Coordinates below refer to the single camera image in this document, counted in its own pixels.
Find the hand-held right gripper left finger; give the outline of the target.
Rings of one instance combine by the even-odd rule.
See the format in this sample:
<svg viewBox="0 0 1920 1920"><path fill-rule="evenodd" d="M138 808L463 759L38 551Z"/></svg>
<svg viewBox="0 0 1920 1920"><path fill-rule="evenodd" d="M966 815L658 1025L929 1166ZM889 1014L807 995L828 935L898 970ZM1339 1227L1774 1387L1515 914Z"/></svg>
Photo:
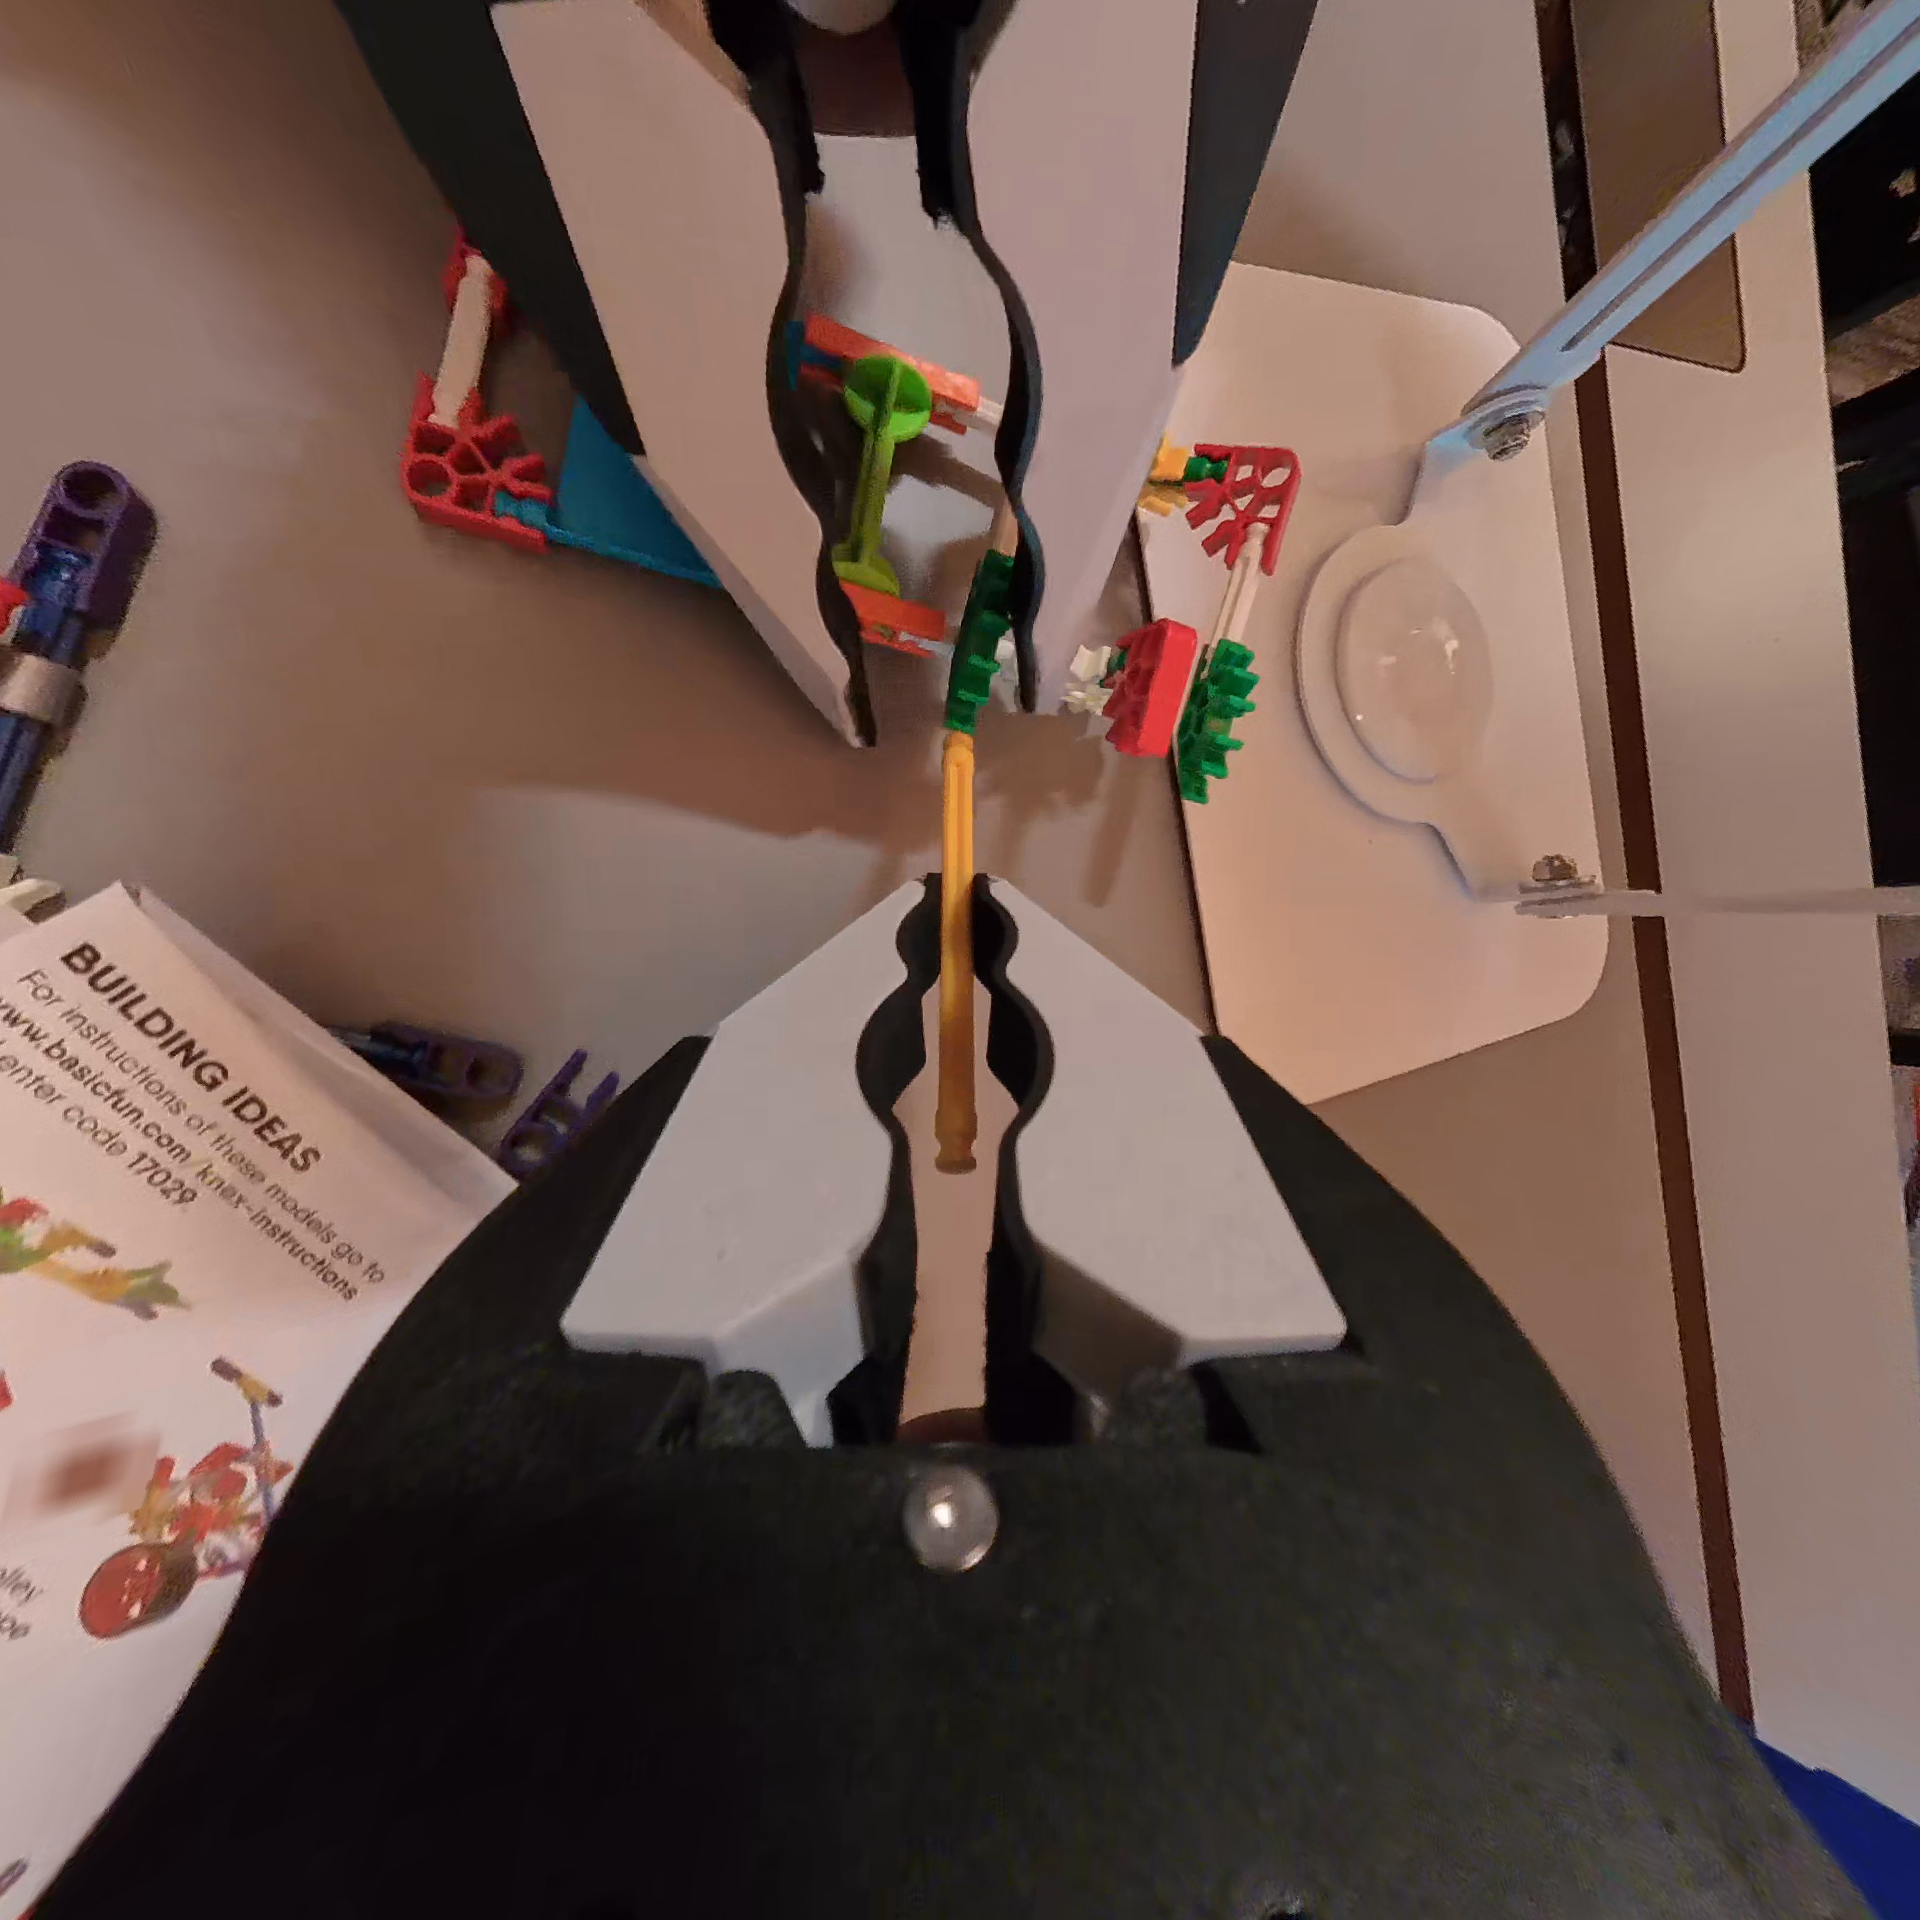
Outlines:
<svg viewBox="0 0 1920 1920"><path fill-rule="evenodd" d="M857 1041L906 985L903 885L720 1022L619 1205L560 1330L583 1353L772 1379L810 1445L870 1352L857 1263L894 1149Z"/></svg>

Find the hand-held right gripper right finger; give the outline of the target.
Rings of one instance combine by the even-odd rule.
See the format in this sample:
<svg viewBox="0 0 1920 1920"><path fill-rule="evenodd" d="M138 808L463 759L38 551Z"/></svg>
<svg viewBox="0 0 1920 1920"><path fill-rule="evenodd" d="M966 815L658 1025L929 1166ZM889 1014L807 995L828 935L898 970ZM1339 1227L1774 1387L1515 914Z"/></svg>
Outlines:
<svg viewBox="0 0 1920 1920"><path fill-rule="evenodd" d="M1066 1445L1139 1377L1339 1349L1346 1315L1200 1027L998 879L979 882L979 973L988 1067L1015 1103L988 1437Z"/></svg>

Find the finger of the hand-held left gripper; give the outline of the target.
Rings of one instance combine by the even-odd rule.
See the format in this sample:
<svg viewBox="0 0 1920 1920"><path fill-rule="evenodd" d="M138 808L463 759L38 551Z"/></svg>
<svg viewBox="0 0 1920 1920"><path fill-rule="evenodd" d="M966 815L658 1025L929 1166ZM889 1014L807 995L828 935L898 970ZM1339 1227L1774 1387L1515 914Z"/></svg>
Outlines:
<svg viewBox="0 0 1920 1920"><path fill-rule="evenodd" d="M902 6L921 184L1010 329L995 462L1022 705L1052 711L1172 395L1196 3Z"/></svg>
<svg viewBox="0 0 1920 1920"><path fill-rule="evenodd" d="M723 58L644 6L497 6L494 32L658 491L786 678L875 742L834 480L786 387L804 231Z"/></svg>

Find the colourful construction toy model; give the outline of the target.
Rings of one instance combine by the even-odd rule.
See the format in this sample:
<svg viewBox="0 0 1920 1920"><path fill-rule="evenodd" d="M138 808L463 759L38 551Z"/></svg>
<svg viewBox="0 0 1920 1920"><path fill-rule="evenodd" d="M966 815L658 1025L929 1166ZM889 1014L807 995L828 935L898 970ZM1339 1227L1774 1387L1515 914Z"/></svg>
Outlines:
<svg viewBox="0 0 1920 1920"><path fill-rule="evenodd" d="M720 586L635 462L614 445L585 400L572 410L560 478L529 450L519 423L489 411L486 368L511 319L507 283L460 235L444 274L449 336L436 374L420 375L400 450L400 489L423 522L542 554L566 546L695 586ZM794 389L843 402L863 437L849 538L833 569L860 638L946 666L945 729L974 737L998 688L1018 674L1015 555L998 535L974 568L961 616L906 599L881 551L883 487L903 445L930 430L966 437L1000 423L1000 405L971 375L903 355L820 313L785 329ZM1203 554L1227 569L1211 638L1159 618L1116 642L1078 651L1064 695L1072 713L1107 726L1124 758L1171 762L1185 803L1207 806L1242 750L1236 726L1256 709L1258 669L1243 633L1258 590L1281 563L1302 494L1287 449L1159 446L1136 505L1179 512Z"/></svg>

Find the yellow plastic rod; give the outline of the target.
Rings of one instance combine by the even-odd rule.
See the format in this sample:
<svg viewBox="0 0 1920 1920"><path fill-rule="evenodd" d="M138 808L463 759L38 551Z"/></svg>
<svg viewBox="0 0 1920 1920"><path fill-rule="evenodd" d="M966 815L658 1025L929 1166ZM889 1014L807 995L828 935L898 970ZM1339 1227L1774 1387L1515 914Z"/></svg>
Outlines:
<svg viewBox="0 0 1920 1920"><path fill-rule="evenodd" d="M936 1101L936 1168L971 1174L977 1166L977 1022L974 931L977 879L977 744L948 729L942 752L942 931L939 931L939 1058Z"/></svg>

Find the purple clip connector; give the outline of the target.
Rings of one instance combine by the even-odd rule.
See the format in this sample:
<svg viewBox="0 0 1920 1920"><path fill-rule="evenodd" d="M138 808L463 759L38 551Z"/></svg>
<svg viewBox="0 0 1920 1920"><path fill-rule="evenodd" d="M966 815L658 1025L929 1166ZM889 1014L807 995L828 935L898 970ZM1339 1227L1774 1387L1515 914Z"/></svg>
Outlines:
<svg viewBox="0 0 1920 1920"><path fill-rule="evenodd" d="M575 1049L503 1131L494 1165L516 1185L553 1166L618 1095L618 1072L607 1072L583 1089L585 1065L588 1053Z"/></svg>

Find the white metal stand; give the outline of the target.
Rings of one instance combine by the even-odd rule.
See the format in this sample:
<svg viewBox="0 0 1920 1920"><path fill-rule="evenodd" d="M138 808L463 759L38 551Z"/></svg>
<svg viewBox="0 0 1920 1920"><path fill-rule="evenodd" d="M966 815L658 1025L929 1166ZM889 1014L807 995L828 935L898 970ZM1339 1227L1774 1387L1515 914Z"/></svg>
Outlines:
<svg viewBox="0 0 1920 1920"><path fill-rule="evenodd" d="M1854 18L1560 309L1535 6L1320 6L1270 174L1335 274L1227 259L1169 435L1295 457L1273 574L1140 530L1154 614L1252 651L1187 838L1216 1025L1318 1103L1576 1015L1624 913L1544 417L1777 186L1916 73Z"/></svg>

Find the toy instruction booklet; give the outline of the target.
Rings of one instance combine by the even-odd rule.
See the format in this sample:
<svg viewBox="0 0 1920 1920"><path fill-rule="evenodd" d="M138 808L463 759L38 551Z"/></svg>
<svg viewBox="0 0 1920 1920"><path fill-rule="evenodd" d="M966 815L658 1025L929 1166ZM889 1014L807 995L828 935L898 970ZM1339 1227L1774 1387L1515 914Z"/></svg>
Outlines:
<svg viewBox="0 0 1920 1920"><path fill-rule="evenodd" d="M3 1867L33 1915L511 1176L121 882L3 957Z"/></svg>

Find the blue plastic bin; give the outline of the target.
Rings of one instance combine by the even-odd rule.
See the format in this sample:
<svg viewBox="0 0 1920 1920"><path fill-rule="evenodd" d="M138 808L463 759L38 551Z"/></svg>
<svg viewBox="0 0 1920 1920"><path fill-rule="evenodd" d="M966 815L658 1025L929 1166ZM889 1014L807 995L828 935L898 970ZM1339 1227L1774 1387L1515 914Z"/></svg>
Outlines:
<svg viewBox="0 0 1920 1920"><path fill-rule="evenodd" d="M1880 1919L1918 1919L1918 1824L1753 1738L1769 1774Z"/></svg>

